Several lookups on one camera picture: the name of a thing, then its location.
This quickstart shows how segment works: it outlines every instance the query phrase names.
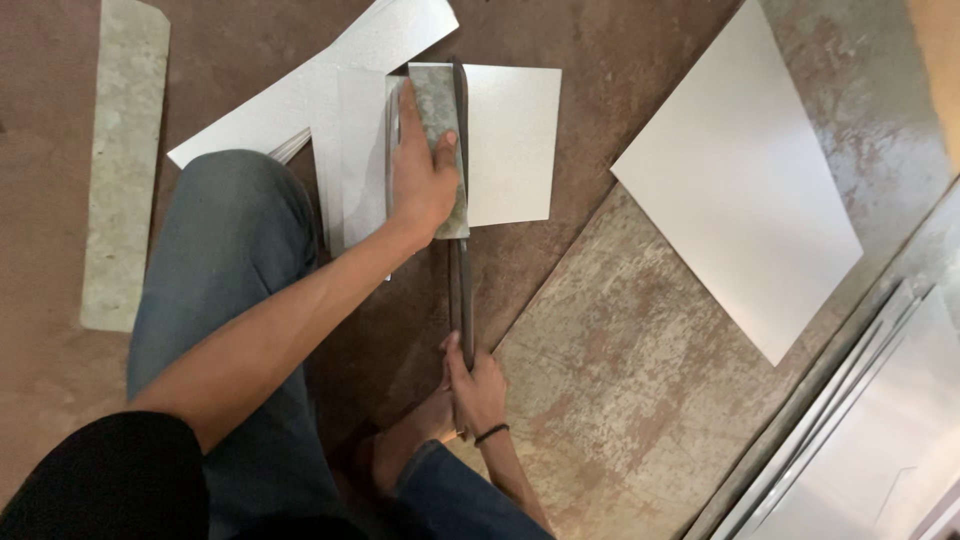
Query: person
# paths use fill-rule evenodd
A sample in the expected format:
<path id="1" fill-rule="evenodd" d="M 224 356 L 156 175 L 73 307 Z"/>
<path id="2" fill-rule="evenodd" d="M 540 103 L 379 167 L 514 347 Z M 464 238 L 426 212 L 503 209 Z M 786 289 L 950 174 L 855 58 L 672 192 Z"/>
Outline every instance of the person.
<path id="1" fill-rule="evenodd" d="M 431 157 L 409 82 L 400 106 L 393 213 L 319 269 L 316 219 L 283 165 L 231 150 L 184 168 L 132 333 L 129 409 L 50 452 L 0 537 L 551 537 L 504 428 L 499 366 L 480 354 L 468 372 L 455 333 L 440 386 L 369 445 L 393 521 L 348 507 L 327 466 L 301 364 L 454 203 L 455 134 Z M 454 408 L 492 483 L 444 446 Z"/>

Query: denim jeans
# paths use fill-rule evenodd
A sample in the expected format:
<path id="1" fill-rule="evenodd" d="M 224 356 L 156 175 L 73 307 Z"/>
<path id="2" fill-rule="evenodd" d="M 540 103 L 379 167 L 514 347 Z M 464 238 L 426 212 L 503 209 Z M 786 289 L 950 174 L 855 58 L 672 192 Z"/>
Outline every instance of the denim jeans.
<path id="1" fill-rule="evenodd" d="M 317 220 L 279 162 L 228 150 L 191 161 L 152 251 L 133 328 L 127 393 L 317 265 Z M 303 367 L 204 459 L 210 537 L 267 518 L 352 517 L 326 464 Z M 407 463 L 397 496 L 440 538 L 549 538 L 437 441 Z"/>

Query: black sleeve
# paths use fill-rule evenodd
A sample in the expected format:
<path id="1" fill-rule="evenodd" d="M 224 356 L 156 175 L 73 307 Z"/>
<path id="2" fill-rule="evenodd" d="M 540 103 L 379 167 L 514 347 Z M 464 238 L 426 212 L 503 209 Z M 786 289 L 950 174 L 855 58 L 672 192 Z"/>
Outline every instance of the black sleeve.
<path id="1" fill-rule="evenodd" d="M 0 514 L 0 538 L 206 538 L 202 459 L 177 418 L 101 418 L 40 461 Z"/>

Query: wristband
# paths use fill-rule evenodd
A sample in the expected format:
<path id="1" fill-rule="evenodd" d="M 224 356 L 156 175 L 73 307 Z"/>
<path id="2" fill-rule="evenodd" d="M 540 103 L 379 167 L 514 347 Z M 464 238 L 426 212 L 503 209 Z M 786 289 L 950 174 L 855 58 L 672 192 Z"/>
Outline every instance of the wristband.
<path id="1" fill-rule="evenodd" d="M 479 437 L 473 439 L 473 446 L 479 447 L 479 446 L 480 446 L 480 443 L 482 443 L 482 442 L 484 442 L 485 440 L 487 440 L 491 435 L 493 435 L 494 433 L 496 433 L 496 432 L 498 432 L 498 431 L 503 431 L 503 430 L 509 431 L 509 430 L 510 430 L 510 425 L 509 425 L 509 424 L 500 424 L 500 425 L 498 425 L 498 426 L 493 426 L 493 427 L 492 427 L 489 431 L 487 431 L 486 433 L 484 433 L 484 434 L 480 435 Z"/>

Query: foot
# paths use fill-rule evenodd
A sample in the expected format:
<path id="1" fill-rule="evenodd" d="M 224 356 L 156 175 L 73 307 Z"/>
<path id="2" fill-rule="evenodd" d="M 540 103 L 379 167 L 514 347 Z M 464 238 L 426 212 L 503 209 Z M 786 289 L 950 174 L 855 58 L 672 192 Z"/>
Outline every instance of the foot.
<path id="1" fill-rule="evenodd" d="M 423 403 L 373 439 L 371 474 L 381 495 L 392 495 L 396 479 L 423 443 L 457 436 L 453 426 L 453 392 L 441 385 Z"/>

